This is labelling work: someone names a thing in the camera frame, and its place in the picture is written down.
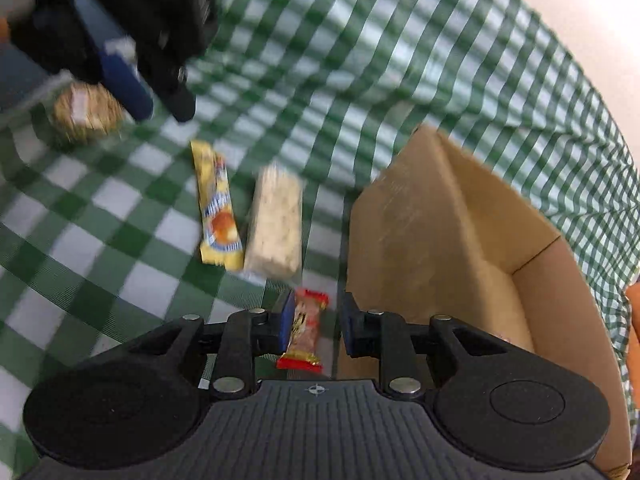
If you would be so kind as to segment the round grain cake in wrapper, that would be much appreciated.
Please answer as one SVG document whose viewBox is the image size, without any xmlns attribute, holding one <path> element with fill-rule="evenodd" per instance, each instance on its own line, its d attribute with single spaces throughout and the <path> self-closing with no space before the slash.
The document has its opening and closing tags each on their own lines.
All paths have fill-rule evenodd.
<svg viewBox="0 0 640 480">
<path fill-rule="evenodd" d="M 125 111 L 102 84 L 74 81 L 55 99 L 51 122 L 66 142 L 87 143 L 115 132 Z"/>
</svg>

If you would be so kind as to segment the green white checkered cloth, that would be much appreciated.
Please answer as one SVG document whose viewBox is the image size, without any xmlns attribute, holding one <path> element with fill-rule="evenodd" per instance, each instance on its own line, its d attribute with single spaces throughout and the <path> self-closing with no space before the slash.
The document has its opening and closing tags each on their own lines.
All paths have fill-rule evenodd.
<svg viewBox="0 0 640 480">
<path fill-rule="evenodd" d="M 201 263 L 190 141 L 228 162 L 244 219 L 258 168 L 304 182 L 306 287 L 346 280 L 348 216 L 417 125 L 442 128 L 565 236 L 625 359 L 639 177 L 570 51 L 523 0 L 221 0 L 166 110 L 66 148 L 50 100 L 1 127 L 1 474 L 37 459 L 22 424 L 44 378 L 163 322 L 271 307 L 282 284 Z"/>
</svg>

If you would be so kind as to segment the brown cardboard box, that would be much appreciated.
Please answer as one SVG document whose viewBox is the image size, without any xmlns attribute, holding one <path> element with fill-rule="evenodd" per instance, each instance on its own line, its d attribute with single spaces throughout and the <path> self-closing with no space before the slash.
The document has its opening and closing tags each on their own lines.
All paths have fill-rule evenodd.
<svg viewBox="0 0 640 480">
<path fill-rule="evenodd" d="M 446 314 L 584 376 L 608 401 L 596 463 L 623 479 L 630 418 L 600 311 L 564 237 L 442 133 L 413 131 L 356 199 L 346 288 L 363 310 Z"/>
</svg>

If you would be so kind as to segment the blue sofa cushion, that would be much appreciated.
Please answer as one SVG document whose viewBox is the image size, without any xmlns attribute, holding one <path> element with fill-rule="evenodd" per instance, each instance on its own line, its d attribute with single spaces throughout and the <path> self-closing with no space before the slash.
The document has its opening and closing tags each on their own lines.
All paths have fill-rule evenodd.
<svg viewBox="0 0 640 480">
<path fill-rule="evenodd" d="M 1 113 L 9 113 L 70 82 L 70 74 L 48 74 L 10 44 L 1 46 Z"/>
</svg>

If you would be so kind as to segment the small red candy wrapper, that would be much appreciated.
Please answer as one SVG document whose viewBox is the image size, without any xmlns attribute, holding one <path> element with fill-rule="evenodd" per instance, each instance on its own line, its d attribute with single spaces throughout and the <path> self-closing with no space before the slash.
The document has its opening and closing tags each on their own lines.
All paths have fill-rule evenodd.
<svg viewBox="0 0 640 480">
<path fill-rule="evenodd" d="M 329 296 L 324 292 L 299 288 L 294 292 L 294 300 L 288 343 L 277 360 L 277 369 L 320 374 L 322 363 L 317 356 L 317 344 L 322 315 L 329 305 Z"/>
</svg>

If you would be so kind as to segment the yellow snack bar wrapper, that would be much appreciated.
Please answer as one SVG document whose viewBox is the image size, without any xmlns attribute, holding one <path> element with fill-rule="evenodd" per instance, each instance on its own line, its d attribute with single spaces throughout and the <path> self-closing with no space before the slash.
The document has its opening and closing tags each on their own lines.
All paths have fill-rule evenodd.
<svg viewBox="0 0 640 480">
<path fill-rule="evenodd" d="M 205 141 L 192 140 L 190 147 L 201 211 L 202 263 L 241 271 L 244 250 L 233 212 L 226 160 Z"/>
</svg>

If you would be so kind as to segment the white rice bar in wrapper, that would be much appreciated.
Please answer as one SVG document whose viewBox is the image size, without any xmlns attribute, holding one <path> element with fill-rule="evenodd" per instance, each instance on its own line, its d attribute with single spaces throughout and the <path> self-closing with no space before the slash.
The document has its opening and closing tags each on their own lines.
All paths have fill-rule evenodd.
<svg viewBox="0 0 640 480">
<path fill-rule="evenodd" d="M 258 172 L 244 269 L 292 280 L 302 267 L 302 182 L 278 166 Z"/>
</svg>

